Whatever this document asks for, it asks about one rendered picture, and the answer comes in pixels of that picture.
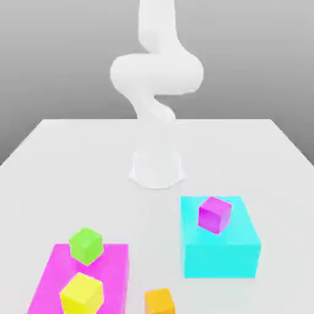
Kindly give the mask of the small purple cube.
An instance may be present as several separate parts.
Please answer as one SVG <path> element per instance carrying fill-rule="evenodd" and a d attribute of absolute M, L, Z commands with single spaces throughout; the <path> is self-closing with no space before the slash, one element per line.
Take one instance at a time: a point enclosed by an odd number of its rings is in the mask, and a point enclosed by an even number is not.
<path fill-rule="evenodd" d="M 231 221 L 232 204 L 210 196 L 199 206 L 198 226 L 216 235 L 221 234 Z"/>

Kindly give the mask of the small green cube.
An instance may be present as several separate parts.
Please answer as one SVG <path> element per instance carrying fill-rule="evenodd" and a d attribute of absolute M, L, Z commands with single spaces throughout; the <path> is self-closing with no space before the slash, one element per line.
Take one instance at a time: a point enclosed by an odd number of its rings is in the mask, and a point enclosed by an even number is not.
<path fill-rule="evenodd" d="M 104 252 L 102 235 L 90 228 L 81 228 L 69 239 L 71 256 L 86 266 Z"/>

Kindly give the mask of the small orange cube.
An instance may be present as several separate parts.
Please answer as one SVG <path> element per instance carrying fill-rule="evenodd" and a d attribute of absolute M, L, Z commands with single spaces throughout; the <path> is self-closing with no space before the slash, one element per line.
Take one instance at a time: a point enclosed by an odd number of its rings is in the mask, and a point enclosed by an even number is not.
<path fill-rule="evenodd" d="M 175 305 L 168 288 L 147 291 L 144 299 L 145 314 L 175 314 Z"/>

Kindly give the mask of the small yellow cube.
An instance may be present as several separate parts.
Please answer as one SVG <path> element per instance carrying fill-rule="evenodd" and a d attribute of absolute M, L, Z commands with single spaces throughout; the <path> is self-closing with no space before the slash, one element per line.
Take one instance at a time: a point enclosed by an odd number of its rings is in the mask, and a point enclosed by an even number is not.
<path fill-rule="evenodd" d="M 59 296 L 64 314 L 96 314 L 104 303 L 103 283 L 78 272 Z"/>

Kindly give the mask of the large cyan box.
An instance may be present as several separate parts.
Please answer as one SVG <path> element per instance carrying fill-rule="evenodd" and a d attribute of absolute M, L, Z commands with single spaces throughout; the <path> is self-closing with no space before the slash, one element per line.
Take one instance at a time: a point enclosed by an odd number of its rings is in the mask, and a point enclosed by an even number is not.
<path fill-rule="evenodd" d="M 198 225 L 207 196 L 180 198 L 180 246 L 185 278 L 254 278 L 261 241 L 240 196 L 221 196 L 232 204 L 231 222 L 219 235 Z"/>

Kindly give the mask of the large magenta box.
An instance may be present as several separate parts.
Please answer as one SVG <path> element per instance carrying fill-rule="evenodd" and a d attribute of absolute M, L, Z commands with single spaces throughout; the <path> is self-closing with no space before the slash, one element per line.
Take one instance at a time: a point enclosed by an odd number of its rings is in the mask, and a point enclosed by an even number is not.
<path fill-rule="evenodd" d="M 103 283 L 104 303 L 97 314 L 125 314 L 129 277 L 125 243 L 105 244 L 104 253 L 89 266 L 72 258 L 68 244 L 56 244 L 27 314 L 64 314 L 59 293 L 78 272 Z"/>

